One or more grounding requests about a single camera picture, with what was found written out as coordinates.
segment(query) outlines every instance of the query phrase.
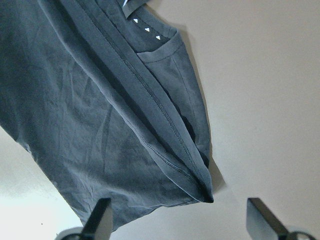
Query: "white wall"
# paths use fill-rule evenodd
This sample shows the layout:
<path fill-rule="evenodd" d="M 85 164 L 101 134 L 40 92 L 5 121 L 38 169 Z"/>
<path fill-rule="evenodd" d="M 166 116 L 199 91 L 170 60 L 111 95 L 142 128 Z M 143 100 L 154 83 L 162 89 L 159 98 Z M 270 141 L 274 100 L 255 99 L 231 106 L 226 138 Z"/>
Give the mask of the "white wall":
<path fill-rule="evenodd" d="M 192 53 L 210 122 L 215 203 L 160 208 L 111 239 L 248 240 L 247 197 L 320 239 L 320 1 L 149 6 L 182 30 Z M 11 221 L 1 214 L 0 226 L 5 220 L 6 229 L 28 228 L 39 239 L 78 226 L 28 153 L 3 132 L 0 139 L 0 208 L 14 213 Z M 35 205 L 41 211 L 30 220 Z"/>

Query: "white background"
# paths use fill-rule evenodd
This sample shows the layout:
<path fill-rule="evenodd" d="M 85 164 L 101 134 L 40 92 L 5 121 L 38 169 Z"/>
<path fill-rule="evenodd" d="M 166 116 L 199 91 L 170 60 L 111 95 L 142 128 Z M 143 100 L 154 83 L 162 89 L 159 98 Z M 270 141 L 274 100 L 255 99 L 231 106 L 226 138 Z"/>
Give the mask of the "white background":
<path fill-rule="evenodd" d="M 260 197 L 286 226 L 320 239 L 320 1 L 148 5 L 181 30 L 196 70 L 211 129 L 215 202 L 157 209 L 111 239 L 249 240 L 247 197 Z M 0 211 L 3 239 L 53 239 L 80 226 L 2 129 Z"/>

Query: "stitched seam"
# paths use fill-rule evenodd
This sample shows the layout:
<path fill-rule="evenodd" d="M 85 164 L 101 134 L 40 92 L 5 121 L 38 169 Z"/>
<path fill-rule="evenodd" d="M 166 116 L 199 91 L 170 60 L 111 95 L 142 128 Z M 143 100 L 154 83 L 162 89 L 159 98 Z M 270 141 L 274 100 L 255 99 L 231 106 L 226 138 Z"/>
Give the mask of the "stitched seam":
<path fill-rule="evenodd" d="M 153 64 L 153 63 L 157 63 L 157 62 L 160 62 L 160 61 L 162 61 L 162 60 L 165 60 L 165 59 L 167 59 L 167 58 L 170 58 L 173 54 L 175 54 L 175 53 L 182 47 L 183 44 L 184 44 L 184 43 L 182 42 L 182 43 L 177 47 L 177 49 L 176 49 L 173 53 L 171 53 L 169 56 L 165 56 L 164 58 L 161 58 L 161 59 L 159 59 L 159 60 L 147 61 L 147 62 L 144 62 L 144 63 L 145 63 L 145 64 Z"/>
<path fill-rule="evenodd" d="M 185 201 L 185 202 L 182 202 L 182 203 L 178 203 L 178 204 L 175 204 L 175 205 L 162 205 L 162 206 L 167 207 L 167 208 L 177 207 L 177 206 L 181 206 L 181 205 L 183 205 L 183 204 L 190 203 L 190 202 L 192 202 L 192 201 L 194 201 L 194 200 L 196 200 L 196 201 L 199 202 L 199 200 L 193 198 L 193 199 L 191 199 L 191 200 L 188 200 L 188 201 Z"/>
<path fill-rule="evenodd" d="M 132 72 L 132 74 L 135 76 L 135 78 L 139 81 L 139 83 L 141 84 L 141 86 L 147 91 L 147 93 L 149 94 L 149 96 L 152 98 L 152 100 L 156 103 L 156 105 L 158 106 L 158 108 L 160 109 L 162 115 L 165 117 L 166 121 L 169 123 L 171 130 L 175 133 L 175 136 L 178 138 L 180 145 L 182 146 L 184 152 L 186 153 L 193 170 L 199 174 L 199 176 L 202 178 L 202 181 L 204 183 L 204 179 L 202 174 L 199 172 L 199 170 L 196 168 L 195 162 L 192 160 L 191 158 L 191 154 L 187 148 L 187 146 L 185 145 L 183 139 L 181 138 L 179 132 L 176 129 L 176 126 L 173 124 L 171 118 L 168 116 L 168 114 L 166 113 L 166 111 L 164 111 L 164 107 L 162 106 L 162 104 L 160 102 L 157 101 L 157 99 L 151 94 L 151 89 L 149 88 L 149 86 L 147 85 L 146 82 L 143 81 L 143 78 L 135 73 L 135 69 L 134 67 L 130 64 L 130 62 L 126 59 L 123 59 L 122 56 L 120 56 L 120 54 L 118 53 L 118 51 L 120 52 L 120 50 L 118 49 L 118 47 L 115 45 L 114 41 L 112 39 L 110 39 L 111 37 L 105 33 L 107 36 L 105 36 L 102 31 L 96 26 L 96 23 L 94 22 L 93 19 L 91 19 L 90 17 L 90 13 L 88 13 L 88 11 L 86 11 L 83 7 L 83 5 L 79 2 L 79 0 L 75 0 L 78 5 L 81 7 L 81 9 L 85 12 L 85 14 L 88 16 L 88 18 L 90 19 L 90 21 L 92 22 L 93 26 L 99 31 L 99 33 L 102 35 L 102 37 L 110 44 L 111 48 L 113 49 L 113 51 L 120 57 L 121 61 L 130 69 L 130 71 Z"/>
<path fill-rule="evenodd" d="M 133 128 L 135 130 L 137 136 L 143 141 L 143 143 L 145 145 L 147 145 L 147 147 L 149 147 L 159 158 L 161 158 L 164 161 L 164 163 L 166 163 L 169 167 L 171 167 L 172 169 L 176 170 L 177 172 L 183 174 L 191 182 L 194 181 L 194 179 L 192 178 L 192 176 L 190 174 L 186 173 L 182 168 L 174 165 L 172 162 L 167 160 L 165 156 L 163 156 L 160 152 L 158 152 L 156 149 L 154 149 L 149 143 L 147 143 L 146 140 L 140 134 L 138 134 L 138 131 L 135 128 L 135 126 L 133 126 L 132 124 L 130 124 L 130 126 L 131 126 L 131 128 Z"/>
<path fill-rule="evenodd" d="M 192 102 L 191 102 L 190 94 L 189 94 L 189 91 L 188 91 L 188 89 L 187 89 L 185 80 L 184 80 L 184 78 L 182 77 L 182 74 L 181 74 L 181 72 L 180 72 L 180 69 L 178 68 L 178 65 L 177 65 L 176 60 L 175 60 L 175 56 L 172 56 L 172 60 L 173 60 L 174 65 L 175 65 L 176 69 L 178 70 L 179 75 L 180 75 L 180 77 L 181 77 L 181 79 L 182 79 L 182 82 L 183 82 L 184 88 L 185 88 L 185 90 L 186 90 L 186 93 L 188 94 L 189 103 L 190 103 L 191 108 L 192 108 L 193 118 L 194 118 L 194 121 L 195 121 L 195 124 L 196 124 L 196 128 L 197 128 L 196 131 L 199 132 L 199 126 L 198 126 L 198 122 L 197 122 L 197 119 L 196 119 L 195 108 L 194 108 L 194 106 L 193 106 L 193 104 L 192 104 Z M 199 141 L 199 135 L 197 134 L 197 135 L 195 136 L 195 144 L 198 144 L 198 141 Z"/>

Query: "dark gray fabric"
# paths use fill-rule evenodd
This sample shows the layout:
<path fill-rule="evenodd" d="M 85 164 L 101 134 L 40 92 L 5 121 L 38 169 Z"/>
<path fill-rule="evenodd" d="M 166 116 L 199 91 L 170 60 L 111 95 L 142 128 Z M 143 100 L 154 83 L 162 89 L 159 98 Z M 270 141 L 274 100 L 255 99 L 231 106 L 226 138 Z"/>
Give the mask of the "dark gray fabric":
<path fill-rule="evenodd" d="M 205 108 L 179 31 L 122 5 L 0 4 L 0 124 L 83 223 L 111 198 L 113 230 L 213 201 Z"/>

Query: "cotton fabric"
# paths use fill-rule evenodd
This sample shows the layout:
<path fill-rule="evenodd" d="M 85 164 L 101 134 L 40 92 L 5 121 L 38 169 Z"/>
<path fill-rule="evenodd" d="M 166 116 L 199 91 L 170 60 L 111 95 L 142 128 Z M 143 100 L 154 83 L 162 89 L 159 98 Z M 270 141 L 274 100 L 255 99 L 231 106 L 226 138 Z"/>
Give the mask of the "cotton fabric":
<path fill-rule="evenodd" d="M 161 206 L 213 201 L 192 65 L 179 30 L 144 2 L 0 4 L 0 125 L 83 223 L 111 198 L 114 231 Z"/>

